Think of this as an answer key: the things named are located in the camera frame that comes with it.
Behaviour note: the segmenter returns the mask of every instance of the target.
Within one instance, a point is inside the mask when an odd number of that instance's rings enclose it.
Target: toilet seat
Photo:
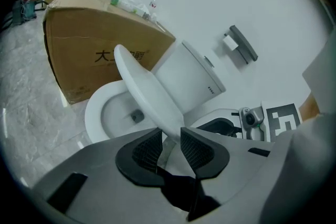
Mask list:
[[[114,49],[118,71],[142,111],[163,130],[180,141],[180,129],[184,127],[184,117],[172,98],[152,72],[143,68],[122,45]]]
[[[94,134],[90,136],[92,143],[110,139],[101,124],[101,111],[109,99],[127,91],[125,82],[120,80],[104,85],[92,95],[85,109],[85,128],[88,134]]]

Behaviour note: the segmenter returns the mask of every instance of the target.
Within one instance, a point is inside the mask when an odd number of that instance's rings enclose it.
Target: toilet paper holder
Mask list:
[[[248,61],[243,55],[242,50],[246,51],[254,62],[257,61],[258,55],[256,54],[256,51],[254,50],[252,45],[247,41],[247,39],[242,34],[242,32],[240,32],[239,29],[235,25],[230,26],[230,30],[233,33],[234,42],[237,43],[238,45],[235,49],[240,53],[242,58],[245,60],[245,63],[248,64]]]

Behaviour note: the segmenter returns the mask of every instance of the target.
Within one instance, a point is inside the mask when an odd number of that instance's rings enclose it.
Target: toilet tank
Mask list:
[[[225,92],[214,66],[183,41],[155,76],[183,114]]]

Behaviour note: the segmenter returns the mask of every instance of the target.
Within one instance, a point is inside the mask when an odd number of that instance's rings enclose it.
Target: toilet bowl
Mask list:
[[[85,111],[93,143],[153,127],[179,142],[184,114],[225,91],[212,63],[185,41],[155,75],[122,45],[114,57],[123,80],[98,89]]]

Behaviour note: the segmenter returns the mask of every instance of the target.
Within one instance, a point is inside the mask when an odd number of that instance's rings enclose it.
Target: toilet lid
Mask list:
[[[152,72],[143,68],[122,45],[114,49],[119,73],[129,92],[162,131],[180,141],[180,129],[184,127],[181,111]]]

